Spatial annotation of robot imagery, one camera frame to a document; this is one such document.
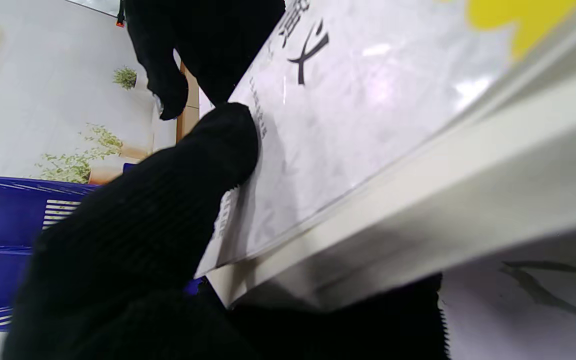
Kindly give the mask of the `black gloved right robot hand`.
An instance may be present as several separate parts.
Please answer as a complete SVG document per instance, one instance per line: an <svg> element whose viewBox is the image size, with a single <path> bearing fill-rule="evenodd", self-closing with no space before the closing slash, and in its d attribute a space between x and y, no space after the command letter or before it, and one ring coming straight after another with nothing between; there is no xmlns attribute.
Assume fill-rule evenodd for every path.
<svg viewBox="0 0 576 360"><path fill-rule="evenodd" d="M189 84L226 103L286 11L283 0L126 0L127 30L163 121L180 116Z"/></svg>

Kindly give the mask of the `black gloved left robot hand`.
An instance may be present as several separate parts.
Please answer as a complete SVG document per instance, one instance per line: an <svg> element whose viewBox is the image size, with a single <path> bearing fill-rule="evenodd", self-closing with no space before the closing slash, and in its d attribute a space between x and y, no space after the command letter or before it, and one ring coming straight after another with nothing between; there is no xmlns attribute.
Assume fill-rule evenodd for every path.
<svg viewBox="0 0 576 360"><path fill-rule="evenodd" d="M330 313L186 291L224 194L258 162L249 108L218 105L186 137L94 191L34 242L3 360L446 360L441 275Z"/></svg>

